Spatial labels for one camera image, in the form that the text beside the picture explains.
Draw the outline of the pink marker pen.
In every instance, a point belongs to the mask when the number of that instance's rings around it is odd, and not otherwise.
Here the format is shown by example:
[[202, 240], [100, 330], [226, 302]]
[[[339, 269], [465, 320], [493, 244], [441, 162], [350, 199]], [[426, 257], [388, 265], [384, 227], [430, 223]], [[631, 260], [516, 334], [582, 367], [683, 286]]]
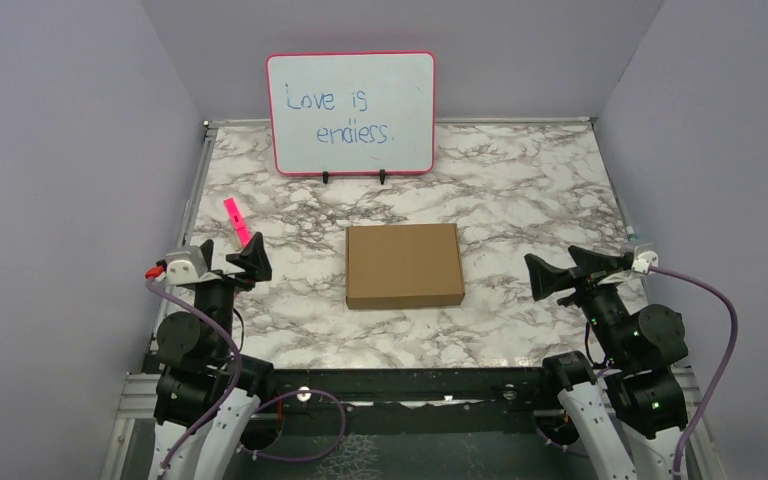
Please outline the pink marker pen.
[[239, 210], [239, 207], [234, 198], [231, 198], [231, 197], [226, 198], [223, 201], [223, 204], [228, 214], [231, 225], [240, 242], [240, 246], [242, 248], [245, 248], [251, 241], [251, 233], [248, 229], [246, 220], [242, 215], [241, 211]]

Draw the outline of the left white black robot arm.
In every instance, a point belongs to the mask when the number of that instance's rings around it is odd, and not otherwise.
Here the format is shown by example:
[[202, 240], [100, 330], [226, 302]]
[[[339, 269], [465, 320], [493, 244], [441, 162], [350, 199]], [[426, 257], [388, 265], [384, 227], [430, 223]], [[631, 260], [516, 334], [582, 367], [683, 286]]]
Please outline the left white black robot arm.
[[247, 356], [233, 339], [243, 323], [238, 294], [272, 278], [261, 233], [212, 266], [214, 243], [173, 250], [146, 272], [145, 286], [177, 306], [157, 328], [152, 479], [220, 479], [255, 411], [274, 397], [272, 363]]

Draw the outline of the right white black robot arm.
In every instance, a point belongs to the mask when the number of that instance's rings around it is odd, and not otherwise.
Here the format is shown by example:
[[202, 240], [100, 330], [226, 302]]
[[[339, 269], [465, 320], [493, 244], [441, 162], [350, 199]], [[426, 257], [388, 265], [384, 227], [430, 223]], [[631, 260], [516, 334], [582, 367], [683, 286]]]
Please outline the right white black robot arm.
[[605, 355], [597, 377], [585, 354], [547, 357], [537, 380], [539, 398], [562, 407], [600, 479], [679, 479], [676, 452], [688, 425], [683, 390], [672, 367], [688, 347], [681, 315], [660, 304], [631, 313], [620, 284], [652, 273], [659, 263], [651, 248], [619, 256], [571, 246], [574, 265], [556, 267], [535, 254], [524, 257], [532, 297], [561, 293], [561, 307], [575, 306]]

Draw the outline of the green white marker pen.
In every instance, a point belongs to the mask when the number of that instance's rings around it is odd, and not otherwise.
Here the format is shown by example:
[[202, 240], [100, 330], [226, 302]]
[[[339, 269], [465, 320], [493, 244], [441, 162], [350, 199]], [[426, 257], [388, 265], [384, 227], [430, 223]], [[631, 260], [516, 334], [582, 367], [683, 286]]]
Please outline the green white marker pen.
[[641, 237], [639, 236], [639, 234], [637, 233], [637, 231], [634, 229], [633, 226], [627, 226], [626, 233], [627, 233], [628, 240], [631, 242], [637, 242], [641, 240]]

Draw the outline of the pink framed whiteboard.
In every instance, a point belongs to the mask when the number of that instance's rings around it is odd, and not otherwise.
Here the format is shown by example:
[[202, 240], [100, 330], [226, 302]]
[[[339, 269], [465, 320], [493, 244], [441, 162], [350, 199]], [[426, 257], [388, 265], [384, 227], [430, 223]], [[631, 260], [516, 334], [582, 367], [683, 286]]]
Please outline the pink framed whiteboard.
[[434, 168], [433, 53], [273, 54], [266, 75], [279, 174], [421, 175]]

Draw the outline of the aluminium front rail frame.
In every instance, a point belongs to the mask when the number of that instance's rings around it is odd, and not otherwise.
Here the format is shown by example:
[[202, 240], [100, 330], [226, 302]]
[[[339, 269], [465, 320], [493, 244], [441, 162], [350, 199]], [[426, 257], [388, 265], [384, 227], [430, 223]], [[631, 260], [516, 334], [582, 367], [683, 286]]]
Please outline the aluminium front rail frame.
[[692, 452], [703, 479], [721, 479], [692, 370], [597, 374], [571, 364], [425, 369], [166, 371], [127, 378], [118, 420], [158, 428], [151, 479], [219, 479], [237, 452], [269, 458], [280, 435], [542, 431], [581, 443], [602, 479], [671, 479]]

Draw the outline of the brown cardboard box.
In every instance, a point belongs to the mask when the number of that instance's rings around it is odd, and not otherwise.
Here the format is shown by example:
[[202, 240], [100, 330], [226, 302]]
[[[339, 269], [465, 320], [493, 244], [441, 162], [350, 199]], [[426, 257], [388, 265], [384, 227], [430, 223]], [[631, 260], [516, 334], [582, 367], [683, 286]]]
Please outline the brown cardboard box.
[[453, 223], [350, 226], [345, 260], [351, 310], [454, 307], [466, 295]]

